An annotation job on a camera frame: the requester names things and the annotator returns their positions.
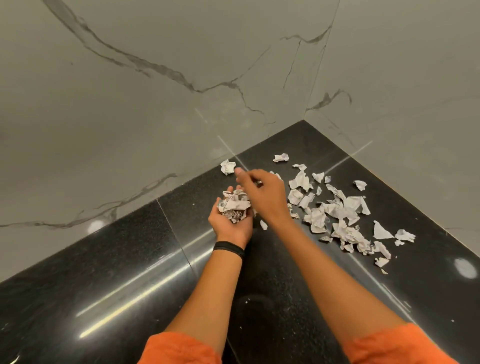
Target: polished floor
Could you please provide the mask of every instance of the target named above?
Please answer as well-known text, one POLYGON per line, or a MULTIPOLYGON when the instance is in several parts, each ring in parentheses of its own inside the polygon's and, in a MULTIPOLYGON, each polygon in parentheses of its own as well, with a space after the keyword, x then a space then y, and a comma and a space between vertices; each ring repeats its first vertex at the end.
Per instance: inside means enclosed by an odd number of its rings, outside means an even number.
POLYGON ((305 119, 480 255, 476 0, 0 5, 0 281, 305 119))
MULTIPOLYGON (((234 161, 273 170, 285 182, 297 173, 293 163, 305 163, 311 172, 328 171, 346 195, 359 194, 353 180, 367 182, 362 194, 372 214, 360 219, 360 231, 371 239, 378 220, 390 231, 416 234, 415 243, 385 243, 396 256, 385 267, 388 275, 372 256, 342 252, 336 242, 318 242, 320 248, 459 363, 480 361, 480 258, 451 234, 305 121, 234 161), (272 162, 279 152, 290 154, 289 163, 272 162)), ((2 363, 17 357, 18 363, 135 363, 147 338, 166 327, 194 288, 215 239, 207 216, 233 183, 216 166, 1 283, 2 363)), ((325 190, 319 199, 331 197, 325 190)), ((224 362, 347 363, 286 249, 258 223, 224 362)))

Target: orange sleeve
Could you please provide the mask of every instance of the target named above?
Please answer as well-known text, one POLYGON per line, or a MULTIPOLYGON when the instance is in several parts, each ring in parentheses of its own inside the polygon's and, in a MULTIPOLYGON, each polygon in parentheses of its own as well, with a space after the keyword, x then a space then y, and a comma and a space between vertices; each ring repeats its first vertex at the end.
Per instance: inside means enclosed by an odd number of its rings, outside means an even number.
POLYGON ((454 364, 414 324, 383 330, 344 345, 352 364, 454 364))
POLYGON ((179 332, 162 332, 147 341, 138 364, 221 364, 213 348, 179 332))

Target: wristband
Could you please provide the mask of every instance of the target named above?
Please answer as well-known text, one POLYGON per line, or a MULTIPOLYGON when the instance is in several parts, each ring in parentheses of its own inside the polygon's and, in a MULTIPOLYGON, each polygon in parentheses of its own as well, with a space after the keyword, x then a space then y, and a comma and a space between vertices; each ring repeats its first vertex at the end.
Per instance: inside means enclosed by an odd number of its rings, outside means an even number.
POLYGON ((230 242, 216 242, 213 247, 213 250, 216 250, 216 249, 228 250, 229 252, 232 252, 238 255, 242 260, 243 260, 243 257, 245 256, 245 251, 242 248, 230 242))

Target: right hand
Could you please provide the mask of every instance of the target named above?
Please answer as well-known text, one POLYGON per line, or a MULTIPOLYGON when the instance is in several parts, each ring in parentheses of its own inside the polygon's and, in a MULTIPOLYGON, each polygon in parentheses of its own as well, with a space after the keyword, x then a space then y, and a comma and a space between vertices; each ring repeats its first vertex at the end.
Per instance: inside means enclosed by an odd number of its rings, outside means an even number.
POLYGON ((242 168, 235 168, 237 182, 250 198, 255 210, 268 224, 284 224, 291 221, 287 207, 285 186, 276 175, 265 170, 251 170, 245 172, 242 168), (257 187, 253 181, 262 181, 257 187))

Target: hand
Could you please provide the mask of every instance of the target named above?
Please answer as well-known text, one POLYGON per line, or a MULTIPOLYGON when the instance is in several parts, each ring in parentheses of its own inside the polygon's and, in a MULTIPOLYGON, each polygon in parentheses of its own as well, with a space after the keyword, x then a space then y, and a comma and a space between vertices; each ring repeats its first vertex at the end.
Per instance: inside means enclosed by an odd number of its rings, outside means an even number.
POLYGON ((251 170, 245 172, 242 168, 235 168, 237 182, 250 198, 250 202, 268 224, 278 225, 290 223, 283 181, 276 175, 265 170, 251 170), (257 187, 255 181, 262 181, 263 185, 257 187))
MULTIPOLYGON (((230 186, 227 191, 233 192, 233 187, 230 186)), ((237 222, 236 224, 232 223, 228 218, 223 216, 220 211, 218 211, 218 202, 220 197, 216 199, 215 204, 212 207, 212 212, 208 217, 208 222, 212 225, 213 230, 216 234, 216 241, 218 242, 230 242, 239 246, 242 249, 245 249, 247 243, 252 237, 253 230, 253 212, 249 208, 247 210, 247 217, 243 220, 237 222)))

